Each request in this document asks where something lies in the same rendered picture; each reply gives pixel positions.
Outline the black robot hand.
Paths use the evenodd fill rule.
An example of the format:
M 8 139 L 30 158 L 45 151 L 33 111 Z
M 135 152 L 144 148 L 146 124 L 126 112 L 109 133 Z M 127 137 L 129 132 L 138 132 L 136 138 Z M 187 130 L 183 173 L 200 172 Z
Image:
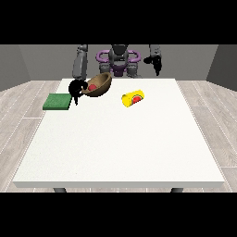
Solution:
M 160 70 L 162 69 L 161 56 L 149 56 L 146 57 L 143 62 L 145 64 L 152 64 L 154 66 L 156 75 L 159 75 Z
M 82 96 L 82 90 L 88 88 L 88 83 L 83 80 L 74 80 L 69 84 L 69 93 L 74 98 L 75 105 L 78 104 L 78 99 Z

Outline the brown wooden bowl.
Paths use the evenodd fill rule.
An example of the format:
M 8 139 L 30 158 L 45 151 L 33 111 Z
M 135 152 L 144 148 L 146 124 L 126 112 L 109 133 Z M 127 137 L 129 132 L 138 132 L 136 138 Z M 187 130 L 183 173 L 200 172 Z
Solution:
M 82 90 L 82 93 L 89 97 L 98 97 L 105 94 L 110 88 L 112 77 L 109 72 L 101 73 L 87 81 L 88 86 L 95 86 L 93 90 Z

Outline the green square pad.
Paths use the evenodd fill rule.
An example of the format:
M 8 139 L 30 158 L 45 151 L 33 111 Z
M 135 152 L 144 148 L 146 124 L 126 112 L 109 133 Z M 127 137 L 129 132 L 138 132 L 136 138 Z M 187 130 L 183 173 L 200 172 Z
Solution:
M 49 94 L 44 102 L 43 110 L 68 110 L 70 102 L 70 94 Z

